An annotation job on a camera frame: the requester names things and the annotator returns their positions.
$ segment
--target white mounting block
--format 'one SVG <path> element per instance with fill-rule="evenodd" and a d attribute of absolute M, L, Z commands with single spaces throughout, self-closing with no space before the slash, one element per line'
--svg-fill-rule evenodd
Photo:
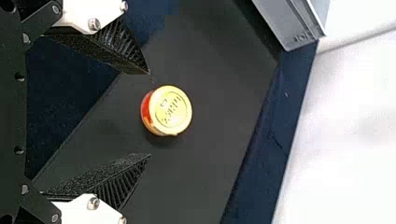
<path fill-rule="evenodd" d="M 83 194 L 70 203 L 53 203 L 62 211 L 63 224 L 126 224 L 126 218 L 108 204 L 100 201 L 95 208 L 89 207 L 93 194 Z"/>
<path fill-rule="evenodd" d="M 94 35 L 100 29 L 90 28 L 90 20 L 97 19 L 103 28 L 127 8 L 123 0 L 64 0 L 64 14 L 53 26 L 70 26 L 84 35 Z"/>

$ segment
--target screw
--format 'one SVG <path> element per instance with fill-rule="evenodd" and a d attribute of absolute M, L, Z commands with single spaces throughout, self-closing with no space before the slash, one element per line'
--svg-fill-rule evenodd
<path fill-rule="evenodd" d="M 55 214 L 55 215 L 52 216 L 51 222 L 57 222 L 58 219 L 59 219 L 59 215 Z"/>
<path fill-rule="evenodd" d="M 99 207 L 100 200 L 98 198 L 91 198 L 88 201 L 87 208 L 88 210 L 96 210 Z"/>
<path fill-rule="evenodd" d="M 100 26 L 100 22 L 98 19 L 96 18 L 92 18 L 88 20 L 88 27 L 90 28 L 90 30 L 92 31 L 99 31 L 101 26 Z"/>
<path fill-rule="evenodd" d="M 120 217 L 119 224 L 126 224 L 126 223 L 127 223 L 126 217 Z"/>
<path fill-rule="evenodd" d="M 126 1 L 122 1 L 120 4 L 120 10 L 126 12 L 128 11 L 128 8 L 129 8 L 128 3 Z"/>
<path fill-rule="evenodd" d="M 30 37 L 29 37 L 29 35 L 27 35 L 26 33 L 23 33 L 22 36 L 23 36 L 23 43 L 24 43 L 24 44 L 30 44 Z"/>
<path fill-rule="evenodd" d="M 52 6 L 52 11 L 57 15 L 61 12 L 61 10 L 57 6 Z"/>
<path fill-rule="evenodd" d="M 27 185 L 22 185 L 22 192 L 21 192 L 21 195 L 25 195 L 25 194 L 27 194 L 27 193 L 29 193 L 29 186 L 27 186 Z"/>

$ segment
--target black surface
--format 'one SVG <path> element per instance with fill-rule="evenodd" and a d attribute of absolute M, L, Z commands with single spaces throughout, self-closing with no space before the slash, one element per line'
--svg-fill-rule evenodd
<path fill-rule="evenodd" d="M 282 53 L 221 223 L 272 223 L 317 45 Z"/>
<path fill-rule="evenodd" d="M 129 221 L 218 223 L 276 60 L 237 5 L 225 0 L 180 3 L 144 53 L 154 84 L 121 76 L 37 185 L 55 186 L 131 152 L 151 153 L 124 209 Z M 193 106 L 191 126 L 177 138 L 154 137 L 139 117 L 144 95 L 164 83 L 183 89 Z"/>

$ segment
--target blue fabric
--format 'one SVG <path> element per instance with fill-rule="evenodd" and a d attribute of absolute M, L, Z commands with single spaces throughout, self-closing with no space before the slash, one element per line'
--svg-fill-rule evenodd
<path fill-rule="evenodd" d="M 144 45 L 162 29 L 174 0 L 128 0 L 124 15 Z M 40 38 L 27 52 L 28 137 L 26 175 L 34 178 L 119 73 Z"/>
<path fill-rule="evenodd" d="M 282 53 L 221 223 L 272 222 L 316 49 Z"/>

